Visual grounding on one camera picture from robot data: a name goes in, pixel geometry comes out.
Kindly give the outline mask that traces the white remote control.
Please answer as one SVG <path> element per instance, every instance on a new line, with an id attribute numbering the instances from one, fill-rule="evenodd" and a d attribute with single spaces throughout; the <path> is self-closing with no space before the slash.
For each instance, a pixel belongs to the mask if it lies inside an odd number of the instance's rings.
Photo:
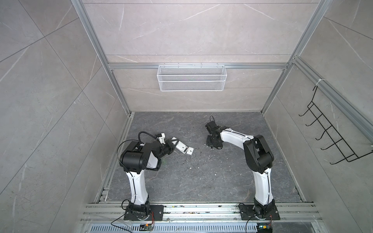
<path id="1" fill-rule="evenodd" d="M 171 142 L 174 144 L 175 148 L 178 149 L 183 154 L 192 155 L 194 148 L 186 146 L 184 143 L 182 143 L 177 138 L 173 137 L 171 139 Z"/>

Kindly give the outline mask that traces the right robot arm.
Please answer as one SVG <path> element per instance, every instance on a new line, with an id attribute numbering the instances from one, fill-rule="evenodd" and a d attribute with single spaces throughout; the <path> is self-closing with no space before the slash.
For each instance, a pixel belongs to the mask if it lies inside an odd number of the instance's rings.
<path id="1" fill-rule="evenodd" d="M 225 142 L 243 149 L 246 164 L 254 175 L 254 214 L 258 219 L 265 219 L 275 208 L 275 200 L 271 185 L 274 156 L 264 136 L 245 135 L 231 128 L 219 126 L 215 121 L 207 123 L 206 129 L 209 133 L 209 147 L 220 150 Z"/>

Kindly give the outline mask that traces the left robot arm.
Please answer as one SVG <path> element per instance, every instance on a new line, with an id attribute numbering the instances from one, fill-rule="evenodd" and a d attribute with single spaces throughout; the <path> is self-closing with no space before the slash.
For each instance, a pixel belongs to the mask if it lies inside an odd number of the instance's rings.
<path id="1" fill-rule="evenodd" d="M 129 144 L 118 156 L 118 160 L 129 179 L 131 199 L 128 208 L 138 219 L 145 220 L 151 214 L 149 194 L 145 185 L 145 170 L 158 171 L 161 167 L 161 158 L 173 153 L 179 140 L 170 139 L 162 143 L 157 139 L 143 143 L 129 139 L 125 141 L 127 142 Z"/>

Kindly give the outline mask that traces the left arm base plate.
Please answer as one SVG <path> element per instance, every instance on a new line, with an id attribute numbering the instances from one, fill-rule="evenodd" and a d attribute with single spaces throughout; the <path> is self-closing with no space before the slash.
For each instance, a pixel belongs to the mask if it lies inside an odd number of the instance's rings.
<path id="1" fill-rule="evenodd" d="M 164 207 L 163 205 L 133 205 L 126 208 L 123 219 L 132 221 L 151 221 L 154 219 L 155 221 L 161 221 L 164 215 Z"/>

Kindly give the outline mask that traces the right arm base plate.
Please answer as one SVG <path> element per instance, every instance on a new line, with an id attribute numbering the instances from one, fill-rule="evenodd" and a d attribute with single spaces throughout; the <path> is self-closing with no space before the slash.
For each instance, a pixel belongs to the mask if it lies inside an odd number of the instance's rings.
<path id="1" fill-rule="evenodd" d="M 268 206 L 260 204 L 243 204 L 238 205 L 239 213 L 242 220 L 280 220 L 277 207 L 270 203 Z"/>

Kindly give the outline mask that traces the aluminium front rail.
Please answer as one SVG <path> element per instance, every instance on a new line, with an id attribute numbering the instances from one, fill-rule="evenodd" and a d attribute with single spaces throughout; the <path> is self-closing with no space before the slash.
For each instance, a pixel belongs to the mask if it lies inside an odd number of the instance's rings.
<path id="1" fill-rule="evenodd" d="M 79 215 L 80 221 L 110 222 L 121 215 L 125 219 L 137 220 L 125 212 L 126 205 L 120 203 L 88 204 Z M 277 203 L 276 208 L 265 217 L 256 217 L 253 204 L 238 203 L 158 203 L 151 207 L 149 220 L 177 222 L 229 222 L 229 221 L 278 221 L 278 222 L 322 222 L 313 203 Z"/>

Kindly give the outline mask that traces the left aluminium frame post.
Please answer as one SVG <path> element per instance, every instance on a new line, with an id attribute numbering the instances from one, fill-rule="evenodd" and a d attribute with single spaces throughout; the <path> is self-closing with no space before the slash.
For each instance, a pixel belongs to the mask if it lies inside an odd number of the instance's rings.
<path id="1" fill-rule="evenodd" d="M 118 96 L 118 99 L 126 113 L 127 116 L 130 116 L 131 115 L 131 110 L 129 109 L 129 106 L 125 100 L 125 97 L 121 91 L 121 88 L 118 84 L 118 81 L 117 79 L 115 78 L 112 70 L 109 68 L 109 62 L 108 62 L 108 59 L 103 51 L 103 48 L 99 42 L 99 39 L 95 33 L 95 30 L 92 26 L 92 23 L 88 17 L 88 14 L 86 12 L 86 9 L 84 7 L 84 4 L 82 1 L 80 0 L 72 0 L 71 1 L 76 12 L 77 12 L 77 15 L 87 33 L 87 36 L 92 44 L 92 46 L 94 47 L 94 50 L 100 60 L 100 62 L 102 63 L 102 66 L 104 68 L 104 71 L 105 73 L 107 74 L 113 88 L 114 88 L 114 91 L 116 92 L 117 96 Z"/>

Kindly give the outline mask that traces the aluminium corner frame post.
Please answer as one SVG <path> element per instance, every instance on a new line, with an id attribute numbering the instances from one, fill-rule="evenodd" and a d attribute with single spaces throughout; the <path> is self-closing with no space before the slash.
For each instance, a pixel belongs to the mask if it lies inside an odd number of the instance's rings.
<path id="1" fill-rule="evenodd" d="M 319 4 L 318 4 L 316 10 L 315 10 L 314 14 L 312 15 L 304 33 L 300 37 L 300 40 L 297 43 L 293 53 L 291 54 L 291 56 L 290 56 L 290 58 L 287 62 L 286 67 L 282 70 L 277 82 L 275 83 L 274 88 L 272 89 L 270 95 L 268 96 L 266 102 L 264 103 L 264 105 L 261 109 L 261 113 L 263 115 L 266 114 L 266 112 L 269 110 L 269 108 L 270 108 L 271 104 L 273 103 L 275 97 L 277 96 L 280 88 L 282 87 L 282 85 L 285 82 L 286 78 L 288 77 L 290 71 L 292 70 L 292 68 L 294 66 L 294 63 L 295 63 L 295 59 L 301 55 L 302 51 L 306 47 L 308 41 L 310 40 L 311 36 L 315 32 L 315 30 L 316 30 L 317 26 L 319 25 L 319 23 L 321 22 L 323 16 L 326 14 L 328 8 L 331 6 L 332 2 L 333 2 L 332 0 L 319 1 Z"/>

